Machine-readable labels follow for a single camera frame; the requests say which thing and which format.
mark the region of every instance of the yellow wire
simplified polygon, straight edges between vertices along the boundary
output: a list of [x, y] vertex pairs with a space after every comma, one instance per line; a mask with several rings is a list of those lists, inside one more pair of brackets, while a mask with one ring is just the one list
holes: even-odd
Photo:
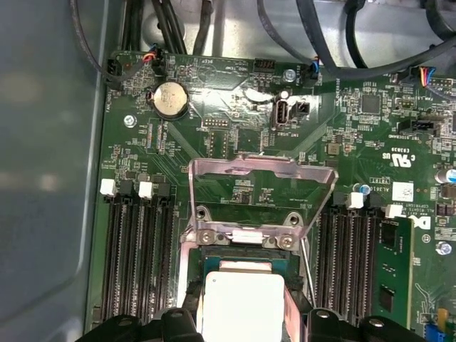
[[425, 69], [420, 67], [420, 73], [421, 73], [421, 85], [423, 87], [425, 87], [426, 86]]

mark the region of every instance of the blue connector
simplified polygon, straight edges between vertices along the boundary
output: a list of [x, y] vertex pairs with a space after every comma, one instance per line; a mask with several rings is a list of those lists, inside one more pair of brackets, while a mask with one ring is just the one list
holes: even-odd
[[435, 324], [428, 323], [425, 327], [425, 339], [428, 342], [445, 342], [446, 333], [439, 331]]

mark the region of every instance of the usb port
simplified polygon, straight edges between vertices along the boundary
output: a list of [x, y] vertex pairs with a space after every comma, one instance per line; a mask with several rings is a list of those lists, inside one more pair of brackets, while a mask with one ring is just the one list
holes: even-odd
[[285, 100], [276, 102], [274, 110], [277, 125], [285, 125], [288, 122], [288, 103]]

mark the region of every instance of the motherboard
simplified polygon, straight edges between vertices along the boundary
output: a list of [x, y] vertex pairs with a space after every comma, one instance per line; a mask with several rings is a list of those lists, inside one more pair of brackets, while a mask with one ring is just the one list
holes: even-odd
[[[121, 51], [110, 66], [142, 56]], [[343, 81], [318, 65], [165, 53], [146, 63], [106, 97], [86, 329], [123, 313], [149, 321], [227, 255], [272, 260], [352, 324], [381, 315], [423, 335], [444, 309], [452, 327], [455, 110], [398, 75]], [[197, 236], [182, 280], [198, 220], [229, 224]], [[290, 235], [253, 247], [252, 234], [226, 240], [232, 222]]]

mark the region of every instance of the gray metal panel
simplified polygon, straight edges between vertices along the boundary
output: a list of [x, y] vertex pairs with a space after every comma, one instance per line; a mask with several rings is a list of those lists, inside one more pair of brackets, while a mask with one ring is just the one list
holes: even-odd
[[[388, 3], [416, 6], [413, 0], [388, 0]], [[215, 13], [204, 54], [226, 57], [266, 57], [292, 60], [282, 48], [263, 31], [257, 17], [256, 0], [213, 0]], [[200, 0], [173, 1], [177, 15], [185, 26], [185, 41], [192, 47], [200, 20]], [[314, 57], [309, 40], [299, 19], [296, 0], [264, 0], [266, 11], [277, 31], [305, 56]], [[334, 60], [340, 66], [354, 66], [346, 49], [345, 15], [342, 1], [317, 1], [316, 9], [326, 41]], [[456, 13], [443, 13], [447, 22], [456, 27]], [[162, 41], [150, 1], [145, 2], [143, 48], [153, 41]], [[403, 6], [366, 4], [356, 20], [358, 46], [369, 66], [379, 66], [407, 58], [439, 44], [441, 40], [428, 26], [423, 9]], [[453, 51], [429, 65], [439, 66], [438, 73], [448, 71], [455, 64]]]
[[[120, 1], [81, 1], [95, 52], [108, 3], [118, 19]], [[68, 1], [9, 1], [0, 32], [0, 340], [73, 341], [86, 307], [103, 97]]]

